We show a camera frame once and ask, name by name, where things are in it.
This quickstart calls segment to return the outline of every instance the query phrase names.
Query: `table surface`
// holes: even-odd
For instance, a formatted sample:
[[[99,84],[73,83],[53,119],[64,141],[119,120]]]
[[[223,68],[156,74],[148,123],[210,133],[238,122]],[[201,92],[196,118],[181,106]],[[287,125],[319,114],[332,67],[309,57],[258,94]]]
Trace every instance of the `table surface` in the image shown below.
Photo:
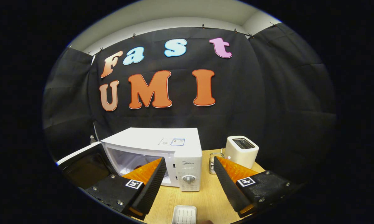
[[[202,151],[200,191],[182,192],[178,187],[161,186],[143,222],[171,224],[174,207],[177,205],[195,206],[197,224],[204,220],[211,220],[214,224],[229,224],[241,220],[228,202],[216,174],[209,173],[209,154],[217,152],[220,149]],[[252,170],[258,173],[265,171],[256,162]]]

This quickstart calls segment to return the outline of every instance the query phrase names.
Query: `pink letter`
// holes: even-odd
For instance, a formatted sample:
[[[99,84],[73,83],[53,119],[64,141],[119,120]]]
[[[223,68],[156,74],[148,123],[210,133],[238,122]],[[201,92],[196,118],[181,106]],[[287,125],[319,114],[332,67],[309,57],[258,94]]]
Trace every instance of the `pink letter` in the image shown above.
[[[231,58],[231,53],[230,52],[226,52],[225,51],[225,47],[224,46],[227,46],[229,47],[230,44],[228,44],[227,42],[224,42],[222,38],[215,38],[215,39],[212,39],[212,40],[209,40],[210,43],[213,44],[214,46],[214,52],[220,56],[220,57],[223,57],[223,58]]]

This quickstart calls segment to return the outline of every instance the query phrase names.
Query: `microwave control panel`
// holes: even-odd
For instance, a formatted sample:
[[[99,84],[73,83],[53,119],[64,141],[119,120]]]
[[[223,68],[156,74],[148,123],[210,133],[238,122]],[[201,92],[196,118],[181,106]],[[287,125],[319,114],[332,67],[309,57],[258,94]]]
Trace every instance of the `microwave control panel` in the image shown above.
[[[201,187],[202,157],[174,158],[181,191],[199,191]]]

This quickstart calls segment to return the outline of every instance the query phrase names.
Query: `black fabric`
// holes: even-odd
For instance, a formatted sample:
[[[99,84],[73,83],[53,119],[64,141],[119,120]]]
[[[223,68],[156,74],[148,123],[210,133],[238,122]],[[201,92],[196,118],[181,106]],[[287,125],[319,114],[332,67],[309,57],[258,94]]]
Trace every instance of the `black fabric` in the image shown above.
[[[209,40],[218,37],[230,44],[225,48],[232,53],[231,58],[216,55]],[[184,55],[164,55],[164,45],[172,39],[187,41]],[[144,47],[144,59],[139,63],[123,65],[126,53],[135,47]],[[112,68],[113,72],[101,78],[104,60],[121,50],[123,55]],[[224,147],[230,135],[244,135],[256,142],[262,138],[265,121],[264,85],[258,68],[258,60],[245,35],[228,30],[172,28],[118,42],[96,55],[90,73],[88,92],[93,116],[100,128],[107,132],[97,134],[104,138],[129,127],[198,128],[202,150]],[[192,72],[197,69],[214,71],[211,90],[215,105],[194,105],[197,89]],[[161,70],[171,72],[168,96],[173,105],[154,108],[152,100],[148,108],[130,109],[131,84],[128,78],[141,74],[149,84],[153,75]],[[115,80],[119,81],[118,105],[114,111],[108,112],[101,105],[99,86],[109,85]],[[112,102],[110,87],[107,89],[107,100]]]
[[[92,56],[67,48],[50,72],[43,95],[43,129],[54,160],[90,143],[94,135],[87,95]]]
[[[266,121],[257,162],[293,181],[324,160],[336,121],[332,82],[321,59],[283,23],[249,38],[263,73]]]

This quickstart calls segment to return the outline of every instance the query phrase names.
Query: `white ceiling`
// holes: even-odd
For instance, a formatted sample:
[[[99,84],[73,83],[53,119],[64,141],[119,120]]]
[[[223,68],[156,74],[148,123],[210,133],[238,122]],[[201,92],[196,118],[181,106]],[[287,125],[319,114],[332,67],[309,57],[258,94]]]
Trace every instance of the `white ceiling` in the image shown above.
[[[258,9],[237,0],[141,0],[108,15],[72,41],[84,50],[125,27],[169,17],[202,17],[242,26]]]

